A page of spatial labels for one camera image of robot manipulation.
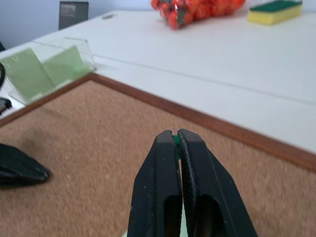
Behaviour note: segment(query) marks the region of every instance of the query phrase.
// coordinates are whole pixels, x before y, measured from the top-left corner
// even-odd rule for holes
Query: wall
[[[304,0],[303,6],[316,10],[316,1]],[[150,0],[89,0],[89,18],[115,9],[149,10]],[[8,49],[57,31],[58,17],[59,0],[0,0],[0,41]]]

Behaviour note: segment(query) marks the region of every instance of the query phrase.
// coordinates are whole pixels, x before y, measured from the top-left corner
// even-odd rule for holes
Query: black cable
[[[4,78],[5,78],[5,68],[2,63],[0,63],[0,89],[4,83]]]

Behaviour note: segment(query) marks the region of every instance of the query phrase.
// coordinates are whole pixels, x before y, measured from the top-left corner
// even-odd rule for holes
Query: black object
[[[4,46],[2,45],[2,43],[0,42],[0,52],[5,51]]]
[[[0,89],[4,83],[4,78],[5,78],[5,68],[2,63],[0,63]],[[3,111],[10,109],[12,107],[11,101],[0,97],[0,115],[2,114]]]
[[[200,136],[185,129],[156,137],[134,182],[127,236],[179,236],[178,157],[188,236],[257,237],[232,177]]]
[[[86,21],[88,10],[89,2],[87,1],[60,1],[58,29],[61,30]]]
[[[0,187],[40,184],[48,177],[49,171],[35,159],[15,147],[0,144]]]

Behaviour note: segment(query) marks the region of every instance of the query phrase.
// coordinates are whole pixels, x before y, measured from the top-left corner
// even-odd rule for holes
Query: cork board
[[[155,136],[178,128],[198,133],[233,176],[258,236],[316,236],[316,174],[88,81],[0,127],[1,143],[53,173],[0,191],[0,237],[121,236]]]

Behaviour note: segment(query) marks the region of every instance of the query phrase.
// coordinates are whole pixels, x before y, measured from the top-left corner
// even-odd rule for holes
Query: orange fruit
[[[184,8],[186,6],[186,0],[172,0],[171,5],[175,10]]]
[[[212,16],[222,16],[225,13],[224,4],[216,3],[212,6]]]
[[[213,7],[208,5],[207,8],[208,8],[208,12],[207,12],[208,16],[207,17],[212,17],[213,16]]]
[[[218,1],[218,0],[208,0],[208,1],[207,1],[207,5],[208,5],[208,6],[214,6],[214,5],[217,4],[217,1]]]
[[[191,22],[193,22],[193,14],[190,12],[185,13],[184,15],[184,22],[186,25],[190,24]]]
[[[152,8],[155,9],[155,10],[158,10],[159,3],[160,3],[159,0],[152,0],[152,2],[151,2]]]
[[[190,13],[194,14],[199,4],[200,0],[187,0],[186,7]]]
[[[234,10],[231,8],[226,9],[224,12],[225,15],[232,15],[233,13],[234,13]]]
[[[237,9],[241,8],[245,3],[245,0],[232,0],[231,2],[231,9],[236,11]]]
[[[207,6],[206,17],[207,18],[212,17],[212,7],[211,6]]]
[[[232,0],[218,0],[217,4],[221,9],[227,9],[230,7]]]
[[[169,23],[169,26],[174,30],[177,30],[180,28],[180,24],[178,24],[178,15],[176,11],[172,11],[169,14],[168,23]]]
[[[207,6],[204,4],[201,4],[197,7],[195,13],[194,13],[194,19],[195,20],[202,20],[204,18],[206,18],[207,16]]]
[[[163,19],[167,20],[170,14],[170,5],[166,2],[159,6],[159,12]]]

